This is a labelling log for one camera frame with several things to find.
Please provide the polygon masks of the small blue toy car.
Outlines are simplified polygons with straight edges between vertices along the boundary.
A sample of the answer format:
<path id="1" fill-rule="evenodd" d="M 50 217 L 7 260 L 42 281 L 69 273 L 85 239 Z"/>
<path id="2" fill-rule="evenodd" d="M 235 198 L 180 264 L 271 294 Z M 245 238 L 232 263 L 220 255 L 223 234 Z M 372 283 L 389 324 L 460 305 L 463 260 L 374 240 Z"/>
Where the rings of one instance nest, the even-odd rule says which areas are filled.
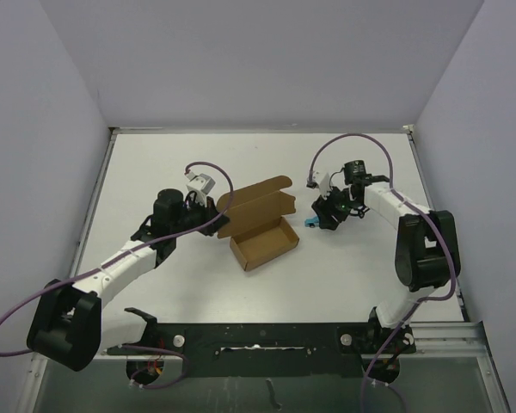
<path id="1" fill-rule="evenodd" d="M 313 217 L 313 218 L 305 220 L 304 226 L 308 227 L 308 228 L 318 227 L 319 226 L 319 218 L 318 217 Z"/>

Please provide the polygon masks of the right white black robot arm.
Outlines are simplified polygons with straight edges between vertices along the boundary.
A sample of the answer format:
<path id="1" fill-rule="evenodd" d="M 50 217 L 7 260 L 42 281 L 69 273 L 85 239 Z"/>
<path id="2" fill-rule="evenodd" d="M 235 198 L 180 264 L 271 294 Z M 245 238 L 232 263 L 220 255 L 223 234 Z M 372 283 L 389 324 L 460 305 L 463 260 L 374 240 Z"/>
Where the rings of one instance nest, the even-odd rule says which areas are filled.
<path id="1" fill-rule="evenodd" d="M 460 258 L 455 220 L 447 211 L 414 203 L 390 185 L 390 178 L 366 171 L 362 160 L 341 168 L 346 187 L 331 183 L 329 173 L 313 171 L 307 186 L 319 195 L 311 208 L 316 214 L 306 224 L 334 231 L 349 217 L 374 212 L 396 230 L 395 271 L 399 287 L 374 308 L 378 322 L 365 330 L 366 344 L 385 351 L 396 341 L 395 327 L 437 289 L 458 277 Z"/>

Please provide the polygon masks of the brown cardboard paper box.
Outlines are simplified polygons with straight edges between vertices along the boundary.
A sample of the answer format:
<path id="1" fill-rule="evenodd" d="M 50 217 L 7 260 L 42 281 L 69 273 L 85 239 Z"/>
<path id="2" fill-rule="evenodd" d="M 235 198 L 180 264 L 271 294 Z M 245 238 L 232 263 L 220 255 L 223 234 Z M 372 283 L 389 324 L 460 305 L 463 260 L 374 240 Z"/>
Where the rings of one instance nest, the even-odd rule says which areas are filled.
<path id="1" fill-rule="evenodd" d="M 292 185 L 288 176 L 275 176 L 223 194 L 217 201 L 226 209 L 229 223 L 218 230 L 218 238 L 229 238 L 230 249 L 246 272 L 295 249 L 298 234 L 286 220 L 296 212 L 296 197 L 284 190 Z"/>

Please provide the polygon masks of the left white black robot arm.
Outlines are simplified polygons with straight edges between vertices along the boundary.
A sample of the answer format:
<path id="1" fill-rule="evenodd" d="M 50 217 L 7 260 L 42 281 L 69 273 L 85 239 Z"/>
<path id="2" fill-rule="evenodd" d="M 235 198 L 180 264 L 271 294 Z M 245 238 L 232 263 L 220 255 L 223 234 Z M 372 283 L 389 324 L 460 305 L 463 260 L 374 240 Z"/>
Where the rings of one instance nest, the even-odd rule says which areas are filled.
<path id="1" fill-rule="evenodd" d="M 194 191 L 160 191 L 151 215 L 116 254 L 87 277 L 46 285 L 29 328 L 28 348 L 73 371 L 84 369 L 102 350 L 122 344 L 149 353 L 157 345 L 157 331 L 148 326 L 153 317 L 131 310 L 127 320 L 105 324 L 103 309 L 160 266 L 174 252 L 178 237 L 193 231 L 212 236 L 229 221 L 210 196 L 198 202 Z"/>

